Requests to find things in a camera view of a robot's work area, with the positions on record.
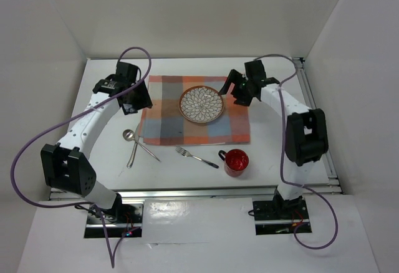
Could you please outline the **silver spoon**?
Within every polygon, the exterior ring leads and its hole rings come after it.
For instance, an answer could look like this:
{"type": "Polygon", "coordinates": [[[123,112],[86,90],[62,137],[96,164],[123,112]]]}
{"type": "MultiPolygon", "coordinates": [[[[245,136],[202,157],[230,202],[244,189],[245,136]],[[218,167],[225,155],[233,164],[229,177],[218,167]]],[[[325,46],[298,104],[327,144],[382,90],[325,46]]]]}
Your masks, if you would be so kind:
{"type": "Polygon", "coordinates": [[[137,137],[137,134],[131,129],[124,130],[122,135],[123,135],[124,140],[126,140],[127,142],[132,142],[129,159],[128,159],[128,162],[126,165],[127,168],[131,168],[133,165],[134,159],[135,159],[136,151],[137,151],[138,137],[137,137]]]}

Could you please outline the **floral patterned ceramic plate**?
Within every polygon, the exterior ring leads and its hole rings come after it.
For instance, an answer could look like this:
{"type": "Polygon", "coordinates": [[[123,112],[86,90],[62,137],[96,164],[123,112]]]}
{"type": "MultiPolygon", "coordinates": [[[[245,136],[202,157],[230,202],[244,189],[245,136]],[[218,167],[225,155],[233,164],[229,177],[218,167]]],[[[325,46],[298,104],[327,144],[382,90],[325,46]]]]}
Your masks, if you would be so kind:
{"type": "Polygon", "coordinates": [[[189,122],[205,124],[221,116],[224,100],[215,89],[200,85],[187,89],[181,95],[178,108],[189,122]]]}

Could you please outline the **red enamel mug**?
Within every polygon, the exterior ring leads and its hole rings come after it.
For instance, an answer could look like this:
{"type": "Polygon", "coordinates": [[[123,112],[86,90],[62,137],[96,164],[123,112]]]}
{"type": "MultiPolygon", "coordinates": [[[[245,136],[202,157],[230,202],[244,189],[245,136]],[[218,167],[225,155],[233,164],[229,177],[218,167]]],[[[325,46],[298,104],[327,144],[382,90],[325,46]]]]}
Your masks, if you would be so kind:
{"type": "Polygon", "coordinates": [[[224,162],[225,173],[233,178],[241,176],[249,165],[248,155],[240,149],[219,150],[218,156],[224,162]]]}

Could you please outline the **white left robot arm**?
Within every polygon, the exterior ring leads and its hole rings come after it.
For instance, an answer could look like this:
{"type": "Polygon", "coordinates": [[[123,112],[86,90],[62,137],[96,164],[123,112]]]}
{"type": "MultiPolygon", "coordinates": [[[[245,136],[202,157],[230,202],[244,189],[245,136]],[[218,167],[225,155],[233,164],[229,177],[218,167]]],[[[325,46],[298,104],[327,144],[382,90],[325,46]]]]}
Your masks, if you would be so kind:
{"type": "Polygon", "coordinates": [[[117,192],[97,181],[89,157],[103,129],[118,111],[129,115],[151,108],[147,87],[138,81],[140,74],[136,65],[118,62],[115,73],[95,84],[84,116],[55,145],[46,144],[41,150],[46,185],[95,204],[110,223],[117,222],[129,207],[117,192]]]}

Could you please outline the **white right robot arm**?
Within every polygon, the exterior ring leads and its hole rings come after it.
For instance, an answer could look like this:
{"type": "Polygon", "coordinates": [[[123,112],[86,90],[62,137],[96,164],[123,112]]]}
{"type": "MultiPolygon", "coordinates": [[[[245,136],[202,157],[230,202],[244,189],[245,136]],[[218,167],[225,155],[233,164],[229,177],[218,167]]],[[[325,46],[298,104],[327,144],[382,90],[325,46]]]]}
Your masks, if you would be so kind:
{"type": "Polygon", "coordinates": [[[272,199],[272,214],[285,219],[299,210],[302,193],[315,163],[329,149],[325,113],[300,103],[283,84],[289,79],[267,77],[260,59],[246,62],[245,73],[230,71],[219,94],[230,93],[236,105],[250,106],[254,98],[282,119],[280,183],[272,199]]]}

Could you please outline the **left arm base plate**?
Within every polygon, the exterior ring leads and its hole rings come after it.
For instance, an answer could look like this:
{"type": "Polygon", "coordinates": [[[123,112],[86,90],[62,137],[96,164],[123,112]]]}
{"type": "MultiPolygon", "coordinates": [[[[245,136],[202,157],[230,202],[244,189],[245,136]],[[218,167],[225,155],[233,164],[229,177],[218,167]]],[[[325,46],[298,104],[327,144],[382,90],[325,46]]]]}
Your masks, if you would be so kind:
{"type": "MultiPolygon", "coordinates": [[[[87,220],[85,223],[84,238],[100,239],[104,238],[103,225],[98,212],[93,206],[89,208],[83,207],[83,211],[87,212],[87,220]]],[[[113,217],[103,214],[105,227],[109,238],[119,238],[124,235],[127,238],[142,237],[144,204],[142,202],[129,204],[126,211],[121,217],[113,217]]]]}

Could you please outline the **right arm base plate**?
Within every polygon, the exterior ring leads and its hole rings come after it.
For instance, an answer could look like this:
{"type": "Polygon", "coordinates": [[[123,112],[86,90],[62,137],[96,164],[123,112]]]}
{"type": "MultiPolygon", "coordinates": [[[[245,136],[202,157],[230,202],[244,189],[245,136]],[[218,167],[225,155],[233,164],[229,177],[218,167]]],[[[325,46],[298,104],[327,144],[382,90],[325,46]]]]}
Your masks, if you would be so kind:
{"type": "Polygon", "coordinates": [[[272,201],[253,201],[248,215],[254,218],[256,235],[311,233],[307,205],[304,199],[298,206],[278,212],[272,201]]]}

